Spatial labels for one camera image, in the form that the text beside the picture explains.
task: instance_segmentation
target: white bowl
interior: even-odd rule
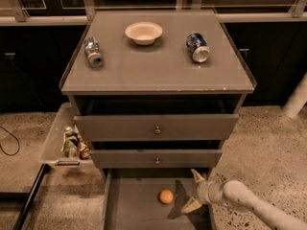
[[[126,36],[133,39],[133,41],[138,45],[153,44],[162,33],[163,29],[152,22],[134,23],[125,29]]]

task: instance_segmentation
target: silver can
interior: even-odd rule
[[[88,59],[89,65],[93,68],[101,67],[104,65],[104,58],[99,50],[99,43],[95,37],[88,37],[84,43],[84,53]]]
[[[64,131],[64,144],[62,147],[66,157],[77,157],[79,155],[78,143],[78,137],[74,128],[68,126]]]
[[[195,62],[205,62],[211,53],[206,41],[201,34],[189,34],[186,39],[186,46]]]

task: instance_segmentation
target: orange ball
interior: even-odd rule
[[[162,203],[169,204],[173,201],[174,195],[173,195],[172,191],[164,189],[160,192],[159,199]]]

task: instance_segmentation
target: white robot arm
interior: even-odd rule
[[[181,212],[187,214],[202,204],[220,204],[237,211],[251,211],[272,230],[307,230],[307,223],[294,218],[256,196],[246,185],[237,180],[225,183],[206,181],[192,170],[198,184],[197,197],[191,197]]]

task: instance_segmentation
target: gray drawer cabinet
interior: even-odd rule
[[[127,26],[140,21],[163,28],[153,45],[125,36]],[[211,47],[205,63],[194,62],[186,49],[194,32]],[[195,192],[190,169],[217,165],[255,87],[223,25],[212,11],[97,11],[88,36],[99,41],[104,66],[89,67],[80,47],[60,87],[94,165],[107,177],[103,229],[214,229],[210,207],[169,219],[173,206],[161,207],[156,197],[167,187],[182,192],[183,203]]]

